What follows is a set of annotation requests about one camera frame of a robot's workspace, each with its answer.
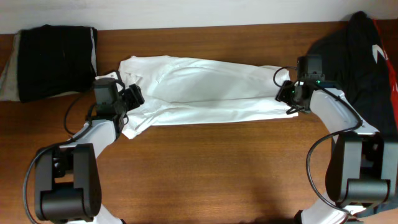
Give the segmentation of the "white t-shirt with robot print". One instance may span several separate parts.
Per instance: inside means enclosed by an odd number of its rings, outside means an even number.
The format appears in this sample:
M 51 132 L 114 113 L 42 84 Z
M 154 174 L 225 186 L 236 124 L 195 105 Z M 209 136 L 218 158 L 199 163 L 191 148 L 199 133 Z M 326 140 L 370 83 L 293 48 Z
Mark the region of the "white t-shirt with robot print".
M 123 134 L 133 139 L 150 126 L 235 123 L 288 118 L 275 100 L 276 84 L 289 80 L 275 66 L 180 58 L 131 57 L 108 78 L 141 88 L 144 104 L 128 112 Z

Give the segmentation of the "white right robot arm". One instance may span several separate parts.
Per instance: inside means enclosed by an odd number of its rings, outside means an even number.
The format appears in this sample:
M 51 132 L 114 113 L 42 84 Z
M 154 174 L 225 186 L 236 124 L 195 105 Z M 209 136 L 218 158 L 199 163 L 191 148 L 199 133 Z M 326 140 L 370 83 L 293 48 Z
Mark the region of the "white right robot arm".
M 329 133 L 309 149 L 307 178 L 318 200 L 294 216 L 294 223 L 358 223 L 364 212 L 397 208 L 397 139 L 383 136 L 349 104 L 343 91 L 319 80 L 283 82 L 276 100 L 289 113 L 317 115 Z M 331 159 L 321 193 L 312 178 L 315 148 L 331 139 Z

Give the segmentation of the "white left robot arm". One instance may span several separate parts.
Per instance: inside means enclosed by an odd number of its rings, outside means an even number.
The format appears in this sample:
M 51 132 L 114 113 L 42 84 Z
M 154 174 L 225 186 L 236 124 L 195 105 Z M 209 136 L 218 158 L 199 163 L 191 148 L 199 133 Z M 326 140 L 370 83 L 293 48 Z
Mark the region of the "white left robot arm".
M 96 158 L 121 134 L 127 112 L 144 104 L 138 85 L 118 90 L 115 83 L 94 88 L 96 101 L 83 128 L 73 137 L 39 149 L 25 180 L 35 173 L 32 223 L 124 223 L 102 203 Z

